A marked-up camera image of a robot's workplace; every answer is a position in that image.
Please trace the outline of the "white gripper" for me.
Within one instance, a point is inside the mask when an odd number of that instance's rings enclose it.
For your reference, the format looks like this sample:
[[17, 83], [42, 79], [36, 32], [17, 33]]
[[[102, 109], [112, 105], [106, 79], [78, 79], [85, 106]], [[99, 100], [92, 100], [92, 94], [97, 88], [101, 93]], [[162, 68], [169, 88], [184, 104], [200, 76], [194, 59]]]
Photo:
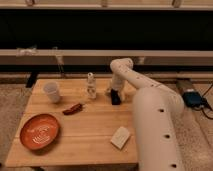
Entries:
[[106, 89], [105, 94], [110, 95], [112, 89], [115, 91], [120, 91], [119, 97], [120, 97], [121, 102], [123, 102], [123, 101], [125, 101], [125, 98], [126, 98], [125, 92], [123, 91], [124, 85], [125, 85], [125, 80], [123, 78], [121, 78], [118, 75], [113, 75], [112, 81], [111, 81], [111, 87], [108, 87]]

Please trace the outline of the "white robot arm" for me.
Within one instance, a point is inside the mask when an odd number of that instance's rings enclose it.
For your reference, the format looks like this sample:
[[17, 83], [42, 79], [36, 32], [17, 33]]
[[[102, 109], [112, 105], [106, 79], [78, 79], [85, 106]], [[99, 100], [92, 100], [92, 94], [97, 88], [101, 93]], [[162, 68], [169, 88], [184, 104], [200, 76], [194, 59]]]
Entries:
[[139, 171], [185, 171], [172, 115], [184, 110], [182, 97], [166, 85], [133, 70], [130, 58], [110, 63], [108, 92], [113, 105], [124, 100], [125, 82], [136, 88], [132, 101]]

